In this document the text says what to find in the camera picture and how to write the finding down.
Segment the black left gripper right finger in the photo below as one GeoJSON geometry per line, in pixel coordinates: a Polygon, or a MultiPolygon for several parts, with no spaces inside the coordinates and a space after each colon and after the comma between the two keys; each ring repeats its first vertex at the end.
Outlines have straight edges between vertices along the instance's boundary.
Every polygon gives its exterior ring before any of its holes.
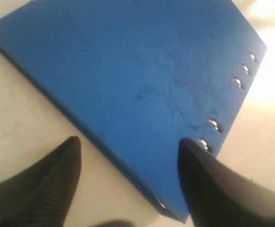
{"type": "Polygon", "coordinates": [[[223,165],[189,138],[178,147],[178,175],[196,227],[275,227],[275,192],[223,165]]]}

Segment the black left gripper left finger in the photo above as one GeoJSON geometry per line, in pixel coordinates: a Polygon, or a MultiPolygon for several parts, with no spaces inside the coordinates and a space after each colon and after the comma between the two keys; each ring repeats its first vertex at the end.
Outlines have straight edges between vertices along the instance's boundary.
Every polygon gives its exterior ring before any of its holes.
{"type": "Polygon", "coordinates": [[[0,227],[62,227],[81,173],[81,142],[69,137],[0,183],[0,227]]]}

